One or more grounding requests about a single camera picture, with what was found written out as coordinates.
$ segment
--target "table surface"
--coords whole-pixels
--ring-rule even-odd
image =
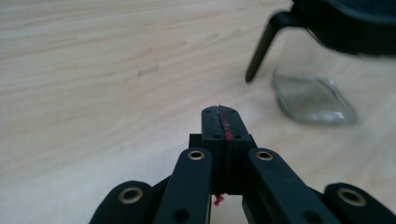
[[[271,84],[280,38],[245,83],[263,26],[289,7],[287,0],[2,1],[0,223],[88,223],[118,184],[169,176],[212,105],[236,109],[258,146],[278,152],[308,186],[350,183],[395,212],[395,82],[379,79],[390,92],[358,124],[293,121]],[[247,223],[237,196],[211,216]]]

